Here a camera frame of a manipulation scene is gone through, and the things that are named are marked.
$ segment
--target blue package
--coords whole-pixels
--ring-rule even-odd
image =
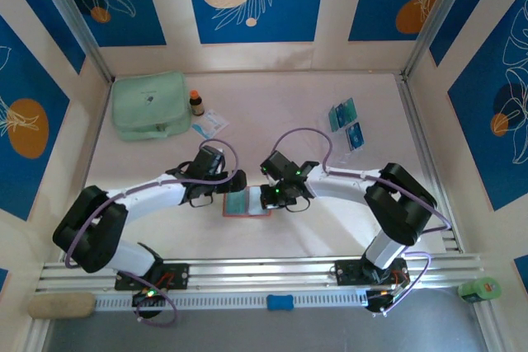
[[[363,140],[363,133],[361,132],[360,123],[354,123],[346,129],[346,137],[348,139],[348,145],[350,150],[356,150],[363,146],[365,141]]]
[[[242,216],[246,213],[246,191],[228,193],[225,196],[224,213],[230,216]]]
[[[345,123],[345,106],[342,103],[336,108],[336,115],[339,128],[344,127],[347,123]]]
[[[267,309],[270,311],[291,311],[294,309],[294,296],[275,296],[270,294],[266,298]]]
[[[350,124],[353,121],[356,121],[357,112],[356,105],[354,105],[354,100],[352,98],[343,102],[344,113],[345,113],[345,125]]]
[[[330,121],[330,129],[332,132],[336,132],[339,129],[339,123],[337,122],[336,108],[334,106],[328,112],[328,120]]]

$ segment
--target metal frame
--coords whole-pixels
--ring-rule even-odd
[[[52,2],[81,46],[82,51],[93,61],[99,74],[107,82],[113,82],[114,76],[102,57],[99,45],[75,2],[73,0],[52,0]]]
[[[402,71],[404,81],[411,76],[414,68],[418,65],[423,55],[429,50],[432,41],[435,39],[436,34],[440,30],[442,24],[447,18],[449,11],[453,7],[455,0],[436,0],[434,6],[429,12],[425,23],[423,24],[422,30],[418,34],[414,47],[412,48],[411,54],[405,64]]]
[[[422,164],[422,171],[429,186],[432,189],[432,194],[438,201],[440,211],[451,219],[453,228],[450,231],[442,233],[442,239],[447,251],[460,251],[464,252],[464,245],[460,239],[460,233],[458,226],[456,225],[455,216],[451,209],[449,199],[447,198],[446,190],[441,183],[440,176],[436,170],[436,164],[433,159],[431,149],[427,144],[427,138],[422,127],[422,118],[417,110],[416,103],[413,99],[413,94],[408,84],[403,78],[397,77],[397,84],[399,89],[400,98],[402,100],[405,114],[409,127],[411,129],[412,140],[417,148],[417,153]]]
[[[174,295],[186,293],[291,293],[321,292],[328,290],[362,291],[386,289],[380,286],[338,286],[332,268],[336,260],[359,260],[359,256],[329,256],[284,259],[233,260],[165,260],[167,263],[190,265],[187,290],[171,291]],[[426,260],[406,257],[408,273],[415,279]],[[456,286],[483,275],[479,255],[433,255],[431,266],[418,287],[446,288]],[[130,296],[132,292],[114,290],[116,273],[101,270],[87,274],[82,269],[69,270],[63,263],[45,265],[37,285],[37,293],[90,292],[96,296]]]

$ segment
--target white enclosure wall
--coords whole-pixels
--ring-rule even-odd
[[[528,253],[528,196],[493,210],[447,95],[514,1],[481,0],[439,67],[434,65],[428,54],[416,68],[409,86],[417,99],[428,142],[453,205],[464,247],[467,252],[482,253],[488,273],[502,285],[502,297],[493,301],[493,306],[504,320],[502,330],[511,332],[512,339],[504,334],[504,340],[511,342],[511,350],[526,350],[528,299],[513,260]],[[503,45],[497,47],[499,57],[503,48]],[[486,89],[488,87],[483,84],[482,90]],[[480,99],[474,96],[472,101],[475,106]],[[488,106],[491,122],[493,104]],[[489,130],[489,124],[483,125],[483,129]],[[499,155],[494,146],[487,146],[486,149]],[[518,167],[519,172],[526,173],[526,164]]]
[[[24,341],[30,323],[27,304],[35,292],[43,263],[50,259],[51,233],[71,202],[70,194],[75,194],[83,183],[83,170],[96,136],[107,85],[88,61],[79,75],[73,70],[25,0],[2,0],[0,16],[69,99],[35,201],[27,197],[32,202],[29,217],[24,221],[0,209],[0,268],[9,271],[0,295],[0,350],[8,351],[17,350]],[[3,80],[1,84],[3,95],[6,90],[22,90],[23,82],[20,86],[6,87],[8,82]],[[9,161],[5,154],[2,152],[4,165]]]
[[[400,70],[410,54],[413,40],[348,41],[358,1],[320,0],[313,42],[203,45],[200,43],[191,0],[153,0],[167,45],[105,47],[101,52],[117,76],[171,69],[187,73],[306,69]],[[270,7],[267,12],[273,13],[273,8]]]

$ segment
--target black bracket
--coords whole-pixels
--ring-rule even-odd
[[[381,179],[404,188],[431,207],[436,207],[432,195],[399,164],[389,163],[379,173]],[[394,193],[395,189],[376,181],[367,187],[365,201],[390,239],[400,245],[412,246],[431,218],[431,212],[405,195],[396,200]]]
[[[337,285],[339,286],[366,286],[372,285],[372,280],[365,276],[364,262],[362,260],[337,260],[334,264]],[[401,284],[408,278],[407,262],[404,259],[394,259],[386,270],[386,276],[378,285],[391,286]]]
[[[187,263],[163,263],[156,267],[156,274],[147,279],[159,289],[186,290],[189,283],[189,265]],[[137,291],[145,289],[145,285],[119,273],[115,278],[115,290]]]

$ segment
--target mint green pouch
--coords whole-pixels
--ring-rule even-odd
[[[112,85],[112,119],[123,140],[166,138],[191,126],[182,73],[126,77]]]

